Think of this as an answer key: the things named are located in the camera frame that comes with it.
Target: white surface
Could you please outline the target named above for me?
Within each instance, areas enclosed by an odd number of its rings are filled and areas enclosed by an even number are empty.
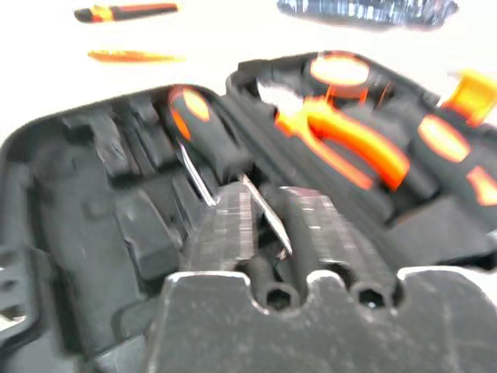
[[[91,4],[2,3],[0,143],[38,117],[170,82],[196,83],[223,93],[224,80],[237,63],[253,58],[349,50],[438,93],[454,87],[447,71],[460,67],[497,77],[497,50],[491,45],[497,2],[459,0],[460,12],[430,32],[374,32],[298,20],[279,14],[274,0],[186,0],[175,15],[98,25],[77,22],[72,11]],[[478,7],[483,4],[485,11]],[[163,51],[182,54],[188,62],[104,65],[87,57],[91,49]]]

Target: orange plastic part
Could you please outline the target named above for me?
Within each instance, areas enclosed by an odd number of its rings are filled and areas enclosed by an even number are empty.
[[[203,122],[208,122],[209,107],[203,97],[190,89],[184,89],[182,93],[188,110]]]
[[[278,113],[275,125],[288,137],[298,136],[320,159],[357,187],[369,190],[373,186],[370,177],[328,148],[312,133],[305,112],[301,111],[293,116]]]
[[[183,137],[189,141],[192,138],[192,135],[189,132],[188,126],[186,125],[185,121],[183,120],[183,118],[181,118],[181,115],[179,115],[179,113],[176,110],[174,109],[170,110],[171,110],[172,119],[174,120],[174,123],[179,129],[179,132],[181,132]]]
[[[418,134],[430,149],[448,161],[459,163],[471,153],[471,146],[466,139],[439,117],[424,117],[418,127]]]
[[[459,85],[442,107],[461,114],[470,127],[478,127],[497,103],[497,82],[472,70],[459,75]]]
[[[474,167],[466,178],[473,186],[477,201],[481,206],[497,205],[497,182],[485,172],[483,167]]]
[[[388,139],[333,109],[323,99],[306,99],[304,111],[316,136],[332,138],[357,153],[392,190],[398,189],[411,163]]]

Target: black plastic case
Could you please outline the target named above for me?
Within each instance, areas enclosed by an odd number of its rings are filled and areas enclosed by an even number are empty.
[[[1,372],[493,369],[495,305],[474,274],[405,269],[492,270],[485,225],[449,194],[436,215],[385,224],[274,130],[254,78],[315,56],[242,63],[224,97],[190,86],[252,154],[249,176],[295,245],[283,261],[259,208],[242,203],[247,190],[190,154],[208,189],[226,193],[219,209],[252,220],[204,206],[164,129],[172,87],[40,118],[7,140],[0,311],[15,325],[0,328]],[[378,68],[434,107],[435,95]],[[253,260],[228,255],[248,244]]]

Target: orange and black handle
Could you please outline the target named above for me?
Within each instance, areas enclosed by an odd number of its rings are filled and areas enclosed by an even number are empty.
[[[442,118],[425,115],[412,141],[412,154],[493,228],[497,228],[497,180],[480,163],[478,150]]]
[[[92,8],[76,10],[75,17],[79,22],[83,23],[101,23],[156,16],[158,14],[178,12],[178,10],[179,7],[174,2],[122,6],[95,5]]]
[[[305,65],[303,74],[315,96],[327,96],[330,100],[356,99],[364,103],[375,95],[380,103],[392,87],[389,78],[347,53],[315,58]]]
[[[212,106],[194,89],[179,87],[169,93],[169,129],[214,169],[220,183],[249,172],[250,154],[226,131]]]
[[[350,195],[357,195],[374,210],[382,221],[389,220],[394,214],[394,206],[385,192],[375,181],[326,146],[309,125],[305,110],[294,115],[278,113],[275,125],[289,139],[296,152],[309,152],[320,166],[326,170],[335,184],[339,184]]]

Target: tool kit case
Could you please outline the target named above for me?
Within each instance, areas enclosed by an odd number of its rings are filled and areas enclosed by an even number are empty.
[[[223,97],[166,86],[14,133],[0,159],[0,371],[494,371],[492,212],[423,163],[401,129],[439,115],[490,175],[497,137],[353,55],[389,88],[381,105],[375,80],[366,98],[334,92],[334,106],[410,161],[395,189],[320,134],[381,192],[364,193],[261,100],[258,80],[321,95],[304,79],[317,56],[241,63]],[[226,141],[198,152],[197,130],[214,119]]]

